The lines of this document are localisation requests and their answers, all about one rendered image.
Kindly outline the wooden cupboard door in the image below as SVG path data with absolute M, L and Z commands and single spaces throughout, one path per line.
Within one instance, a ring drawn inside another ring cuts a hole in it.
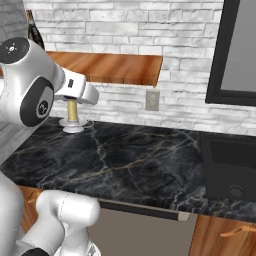
M 244 232 L 232 237 L 220 237 L 220 233 L 241 226 L 256 227 L 256 223 L 199 215 L 189 256 L 256 256 L 256 233 Z
M 35 224 L 38 219 L 38 213 L 36 211 L 36 203 L 35 204 L 28 204 L 27 198 L 31 194 L 32 191 L 41 191 L 38 188 L 20 186 L 19 189 L 21 190 L 24 198 L 24 212 L 22 218 L 22 228 L 24 233 L 27 233 L 29 229 Z

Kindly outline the yellow candle in white holder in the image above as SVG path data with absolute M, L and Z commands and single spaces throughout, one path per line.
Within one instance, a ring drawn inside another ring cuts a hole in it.
M 63 131 L 69 134 L 81 133 L 87 128 L 92 128 L 93 120 L 79 119 L 77 111 L 77 101 L 69 100 L 67 103 L 67 117 L 62 118 L 59 124 L 63 127 Z

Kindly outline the black sink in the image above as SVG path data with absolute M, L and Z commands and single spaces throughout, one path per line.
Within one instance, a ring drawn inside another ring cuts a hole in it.
M 201 133 L 200 141 L 207 196 L 256 202 L 256 137 Z

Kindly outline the black framed window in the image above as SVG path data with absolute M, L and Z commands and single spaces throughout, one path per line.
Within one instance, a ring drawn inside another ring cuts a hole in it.
M 224 0 L 205 102 L 256 107 L 256 0 Z

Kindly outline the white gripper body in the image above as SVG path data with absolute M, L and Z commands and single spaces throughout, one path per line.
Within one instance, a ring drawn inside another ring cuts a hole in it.
M 91 84 L 73 84 L 63 86 L 55 93 L 56 100 L 76 100 L 79 104 L 95 105 L 99 99 L 98 90 Z

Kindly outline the grey wall socket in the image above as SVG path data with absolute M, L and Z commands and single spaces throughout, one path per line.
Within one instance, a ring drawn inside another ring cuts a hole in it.
M 147 91 L 146 92 L 146 106 L 145 109 L 148 111 L 158 111 L 159 110 L 159 91 Z

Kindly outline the dark wine bottle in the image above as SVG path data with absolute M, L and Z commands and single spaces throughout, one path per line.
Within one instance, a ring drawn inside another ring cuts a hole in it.
M 31 10 L 26 11 L 28 21 L 28 38 L 38 44 L 42 49 L 45 49 L 41 34 L 35 24 L 33 14 Z

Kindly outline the wooden wall shelf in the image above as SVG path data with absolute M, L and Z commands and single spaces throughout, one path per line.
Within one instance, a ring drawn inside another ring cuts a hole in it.
M 51 59 L 60 66 L 86 76 L 87 82 L 156 86 L 163 58 L 155 55 L 45 52 L 36 50 L 39 59 Z

